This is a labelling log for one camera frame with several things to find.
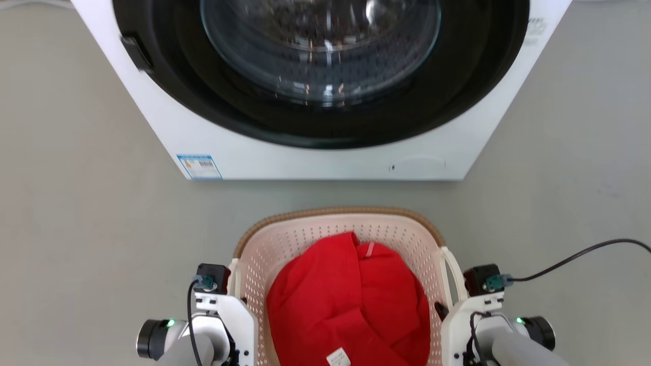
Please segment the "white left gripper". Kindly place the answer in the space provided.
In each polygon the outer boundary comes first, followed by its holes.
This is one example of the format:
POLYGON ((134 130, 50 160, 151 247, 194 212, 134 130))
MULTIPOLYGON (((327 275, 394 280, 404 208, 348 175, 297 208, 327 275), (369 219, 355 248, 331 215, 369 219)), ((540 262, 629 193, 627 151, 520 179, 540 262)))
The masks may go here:
POLYGON ((234 296, 195 293, 202 366, 257 366, 257 317, 234 296))

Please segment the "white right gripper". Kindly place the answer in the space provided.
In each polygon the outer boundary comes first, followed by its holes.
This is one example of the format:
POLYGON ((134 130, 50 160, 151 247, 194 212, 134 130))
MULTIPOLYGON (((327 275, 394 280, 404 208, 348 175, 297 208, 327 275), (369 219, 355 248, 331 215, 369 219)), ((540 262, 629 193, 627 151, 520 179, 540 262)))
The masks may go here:
POLYGON ((466 359, 476 359, 481 366, 486 365, 488 358, 479 346, 477 326, 481 318, 488 313, 495 316, 502 308, 504 294, 486 294, 468 297, 458 301, 450 310, 441 302, 435 302, 434 308, 441 326, 441 359, 442 366, 463 366, 463 355, 466 359))

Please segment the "beige perforated laundry basket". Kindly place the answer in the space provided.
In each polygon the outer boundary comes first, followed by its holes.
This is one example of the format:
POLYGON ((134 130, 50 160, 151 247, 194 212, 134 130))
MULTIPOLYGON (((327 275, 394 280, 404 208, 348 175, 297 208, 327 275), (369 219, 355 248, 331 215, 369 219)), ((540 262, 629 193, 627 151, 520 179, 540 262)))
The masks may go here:
POLYGON ((269 330, 265 298, 284 265, 321 238, 355 232, 402 257, 420 281, 430 304, 431 342, 427 366, 442 366, 442 321, 435 302, 449 310, 468 293, 463 272, 438 229, 422 215, 402 208, 339 206, 291 211, 267 217, 240 238, 229 265, 228 294, 245 299, 257 321, 254 366, 280 366, 269 330))

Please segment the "red garment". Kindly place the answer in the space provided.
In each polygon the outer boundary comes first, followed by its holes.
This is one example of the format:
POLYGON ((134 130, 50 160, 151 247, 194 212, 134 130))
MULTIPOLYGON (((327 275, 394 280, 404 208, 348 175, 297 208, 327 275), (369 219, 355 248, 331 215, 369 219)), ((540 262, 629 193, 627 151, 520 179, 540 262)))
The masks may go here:
POLYGON ((320 239, 281 269, 267 294, 280 366, 426 366, 429 303, 402 257, 353 232, 320 239))

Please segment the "blue energy label sticker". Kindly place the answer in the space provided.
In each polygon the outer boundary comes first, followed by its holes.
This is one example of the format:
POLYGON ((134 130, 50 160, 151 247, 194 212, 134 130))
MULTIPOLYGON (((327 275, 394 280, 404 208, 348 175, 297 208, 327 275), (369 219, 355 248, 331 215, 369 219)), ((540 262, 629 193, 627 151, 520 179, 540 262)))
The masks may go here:
POLYGON ((177 155, 189 180, 223 180, 210 155, 177 155))

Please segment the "white front-load washing machine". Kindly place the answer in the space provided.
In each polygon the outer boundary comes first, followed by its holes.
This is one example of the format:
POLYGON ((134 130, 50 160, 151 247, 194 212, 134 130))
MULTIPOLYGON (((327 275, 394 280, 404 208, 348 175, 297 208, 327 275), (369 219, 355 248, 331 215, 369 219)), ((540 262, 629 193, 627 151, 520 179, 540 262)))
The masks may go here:
POLYGON ((450 122, 395 143, 309 149, 257 140, 189 110, 133 63, 121 42, 112 0, 71 0, 140 112, 188 179, 177 155, 210 155, 223 180, 463 180, 495 132, 572 0, 531 0, 545 18, 539 43, 523 47, 502 81, 450 122))

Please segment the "black round washer door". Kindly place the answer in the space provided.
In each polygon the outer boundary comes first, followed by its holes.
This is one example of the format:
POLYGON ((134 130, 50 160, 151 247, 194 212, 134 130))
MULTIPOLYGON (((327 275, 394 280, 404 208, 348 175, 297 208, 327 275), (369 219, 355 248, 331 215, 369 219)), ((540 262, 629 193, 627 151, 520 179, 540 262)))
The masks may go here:
POLYGON ((309 149, 395 143, 478 104, 531 0, 112 0, 134 65, 209 122, 309 149))

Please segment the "white text sticker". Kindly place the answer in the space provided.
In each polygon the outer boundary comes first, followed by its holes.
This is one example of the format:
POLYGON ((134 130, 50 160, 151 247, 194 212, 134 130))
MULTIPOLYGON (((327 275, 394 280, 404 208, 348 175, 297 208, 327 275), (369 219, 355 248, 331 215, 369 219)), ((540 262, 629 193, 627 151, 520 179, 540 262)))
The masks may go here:
POLYGON ((523 40, 523 47, 537 45, 540 37, 546 32, 546 28, 547 22, 545 18, 528 19, 527 32, 523 40))

